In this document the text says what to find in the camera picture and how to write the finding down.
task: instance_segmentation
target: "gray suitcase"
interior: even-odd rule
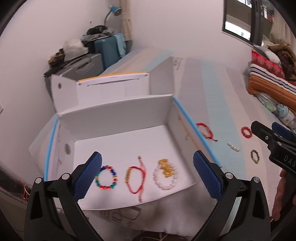
[[[63,76],[72,80],[82,80],[91,78],[103,73],[104,67],[102,62],[102,55],[88,54],[80,60],[76,60],[66,65],[63,69],[56,73],[56,75]],[[52,98],[51,79],[45,78],[47,91]]]

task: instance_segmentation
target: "beaded bracelet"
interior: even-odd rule
[[[176,186],[176,183],[177,183],[177,179],[178,179],[178,175],[177,175],[177,168],[175,166],[173,166],[171,163],[169,163],[173,169],[174,169],[174,172],[173,172],[173,179],[172,179],[172,182],[170,185],[168,186],[164,186],[162,183],[160,183],[160,181],[158,180],[158,177],[157,177],[157,173],[159,172],[159,170],[161,170],[161,166],[158,165],[155,170],[154,170],[154,173],[153,173],[153,180],[155,182],[155,184],[158,186],[158,188],[162,189],[162,190],[170,190],[172,189],[174,186]]]
[[[102,185],[100,185],[99,175],[100,175],[100,173],[101,173],[102,171],[104,171],[104,170],[110,170],[110,172],[111,172],[112,175],[113,175],[113,177],[112,177],[112,178],[113,178],[113,181],[112,181],[112,184],[111,184],[110,186],[102,186]],[[117,176],[116,176],[116,172],[114,171],[114,169],[113,169],[111,166],[108,166],[108,165],[101,167],[100,170],[98,171],[98,173],[96,174],[96,176],[95,176],[94,179],[95,179],[96,185],[97,185],[100,189],[104,189],[104,190],[111,190],[111,189],[113,189],[113,188],[116,186],[116,184],[117,184]]]
[[[244,127],[241,129],[241,133],[242,133],[242,135],[243,135],[245,138],[247,138],[247,139],[251,138],[252,135],[253,135],[251,129],[250,129],[249,127],[247,127],[247,126],[244,126]]]
[[[209,136],[205,135],[203,132],[203,136],[206,138],[206,139],[210,139],[210,140],[213,140],[213,141],[218,141],[218,140],[215,140],[214,139],[214,135],[213,135],[213,132],[211,131],[211,129],[205,124],[205,123],[202,123],[202,122],[199,122],[199,123],[196,123],[197,126],[203,126],[206,128],[207,132],[209,133]]]
[[[128,187],[128,190],[133,194],[139,193],[139,202],[142,202],[142,195],[144,192],[144,182],[145,182],[145,178],[146,178],[146,167],[145,167],[144,163],[142,162],[141,156],[138,156],[138,160],[140,162],[140,167],[136,167],[136,166],[129,167],[126,171],[125,181],[126,181],[126,185]],[[141,183],[140,187],[138,188],[138,190],[135,192],[131,189],[131,186],[129,184],[129,179],[130,179],[130,174],[131,174],[132,169],[138,169],[142,173],[142,183]]]
[[[253,162],[255,162],[256,164],[258,164],[260,158],[259,158],[259,154],[258,154],[258,152],[257,152],[256,150],[252,150],[252,151],[251,151],[251,158],[252,158]]]

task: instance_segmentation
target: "curtain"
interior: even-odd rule
[[[269,37],[270,40],[275,44],[286,44],[289,46],[295,44],[294,34],[276,9],[274,10],[274,23],[272,25]]]
[[[120,0],[121,13],[121,32],[124,34],[126,41],[133,40],[133,28],[131,25],[130,0]]]

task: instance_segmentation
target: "blue gripper pad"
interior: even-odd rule
[[[209,166],[209,161],[205,159],[198,151],[193,155],[193,165],[207,188],[210,196],[217,201],[222,197],[222,183]]]
[[[271,125],[272,130],[277,133],[278,135],[282,136],[283,138],[287,140],[291,140],[291,132],[284,128],[282,125],[279,123],[273,122]]]
[[[84,170],[74,182],[74,200],[83,199],[89,190],[96,174],[102,166],[102,156],[98,152],[94,152],[85,164],[80,165]]]

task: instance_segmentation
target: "brown blanket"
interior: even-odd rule
[[[278,44],[268,47],[280,59],[286,80],[296,81],[296,56],[292,49],[285,44]]]

